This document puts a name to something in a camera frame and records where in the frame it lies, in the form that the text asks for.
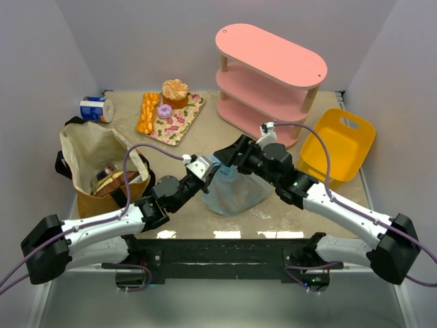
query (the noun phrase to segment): toy bread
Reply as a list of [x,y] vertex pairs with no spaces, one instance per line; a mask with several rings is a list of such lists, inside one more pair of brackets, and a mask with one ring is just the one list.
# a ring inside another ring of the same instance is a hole
[[155,121],[156,106],[159,103],[159,94],[156,92],[147,92],[143,96],[141,105],[141,115],[136,127],[137,132],[149,135],[153,132]]

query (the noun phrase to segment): basket handle hole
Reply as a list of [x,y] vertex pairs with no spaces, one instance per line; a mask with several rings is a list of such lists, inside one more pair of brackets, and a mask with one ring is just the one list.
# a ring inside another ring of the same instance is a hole
[[360,128],[358,123],[351,121],[351,120],[348,120],[347,118],[341,118],[340,122],[345,124],[346,126],[349,126],[350,128],[355,129],[355,130],[358,130]]

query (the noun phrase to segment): toy cupcake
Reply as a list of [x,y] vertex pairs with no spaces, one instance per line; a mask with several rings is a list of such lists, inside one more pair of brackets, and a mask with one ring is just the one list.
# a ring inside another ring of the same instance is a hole
[[173,109],[181,109],[188,104],[188,86],[181,80],[167,80],[163,83],[163,103]]

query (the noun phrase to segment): white wall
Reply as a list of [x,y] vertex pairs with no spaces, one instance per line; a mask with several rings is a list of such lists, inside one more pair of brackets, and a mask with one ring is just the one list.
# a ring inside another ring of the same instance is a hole
[[[364,164],[375,207],[414,220],[437,252],[437,2],[398,0],[346,92],[346,106],[377,130]],[[412,275],[437,281],[421,254]],[[435,327],[437,292],[408,284],[420,327]]]
[[319,53],[324,90],[345,90],[395,0],[57,0],[100,87],[217,90],[217,31],[250,23]]
[[[0,276],[43,217],[65,218],[71,184],[54,170],[59,130],[98,88],[54,0],[5,0],[0,10]],[[35,288],[0,297],[0,326],[22,327]]]

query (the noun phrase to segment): blue can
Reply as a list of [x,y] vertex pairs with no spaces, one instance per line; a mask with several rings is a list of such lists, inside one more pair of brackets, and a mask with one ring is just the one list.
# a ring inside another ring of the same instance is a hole
[[117,166],[115,164],[109,163],[104,167],[103,171],[97,173],[97,181],[102,180],[105,176],[117,171]]
[[107,97],[83,97],[81,115],[87,121],[109,123],[114,116],[114,106]]

